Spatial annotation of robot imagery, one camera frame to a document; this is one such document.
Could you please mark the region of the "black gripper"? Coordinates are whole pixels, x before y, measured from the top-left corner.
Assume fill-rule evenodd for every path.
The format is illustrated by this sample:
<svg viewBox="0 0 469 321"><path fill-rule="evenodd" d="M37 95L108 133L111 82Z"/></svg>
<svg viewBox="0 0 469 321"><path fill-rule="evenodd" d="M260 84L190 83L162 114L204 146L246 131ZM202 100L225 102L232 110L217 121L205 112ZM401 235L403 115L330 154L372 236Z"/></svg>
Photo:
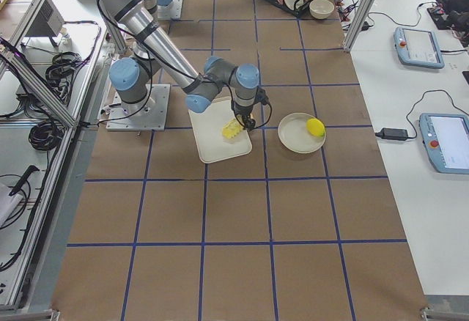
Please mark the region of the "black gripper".
<svg viewBox="0 0 469 321"><path fill-rule="evenodd" d="M244 99L235 97L232 102L234 117L244 123L244 128L250 132L256 127L256 120L251 116L254 108L255 97Z"/></svg>

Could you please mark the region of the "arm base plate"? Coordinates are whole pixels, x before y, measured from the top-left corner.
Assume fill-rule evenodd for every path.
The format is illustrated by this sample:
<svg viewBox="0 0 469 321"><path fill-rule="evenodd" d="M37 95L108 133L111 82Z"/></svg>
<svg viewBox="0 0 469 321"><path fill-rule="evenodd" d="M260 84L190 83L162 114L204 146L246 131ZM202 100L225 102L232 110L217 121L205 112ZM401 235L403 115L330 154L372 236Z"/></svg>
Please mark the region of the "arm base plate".
<svg viewBox="0 0 469 321"><path fill-rule="evenodd" d="M118 92L114 93L113 103L106 123L108 131L163 131L171 86L169 84L147 84L147 96L138 103L128 104L121 101Z"/></svg>
<svg viewBox="0 0 469 321"><path fill-rule="evenodd" d="M182 15L183 0L157 0L157 14L159 20L178 21Z"/></svg>

